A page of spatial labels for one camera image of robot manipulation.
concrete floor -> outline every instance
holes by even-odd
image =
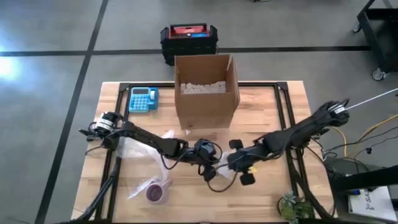
[[[0,1],[0,54],[86,50],[101,0]],[[374,7],[385,7],[376,1]],[[174,23],[207,22],[219,31],[220,47],[332,47],[366,45],[353,34],[366,1],[114,0],[108,3],[95,50],[159,49],[159,32]],[[397,0],[390,0],[398,6]],[[240,53],[240,80],[303,80],[315,111],[328,100],[352,104],[396,88],[398,76],[375,82],[371,52]],[[84,56],[0,57],[0,223],[33,223],[49,176]],[[46,223],[70,218],[86,149],[77,129],[93,119],[102,82],[173,80],[161,55],[92,56],[78,101]],[[398,113],[389,95],[350,111],[341,129],[355,141],[368,127]],[[397,126],[398,120],[380,128]],[[325,148],[341,142],[322,137]],[[361,148],[374,142],[367,142]],[[396,140],[358,159],[375,166],[397,164]]]

open cardboard box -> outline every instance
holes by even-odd
[[[226,82],[226,93],[181,94],[181,83]],[[175,57],[175,107],[182,129],[228,128],[239,105],[235,63],[229,55]]]

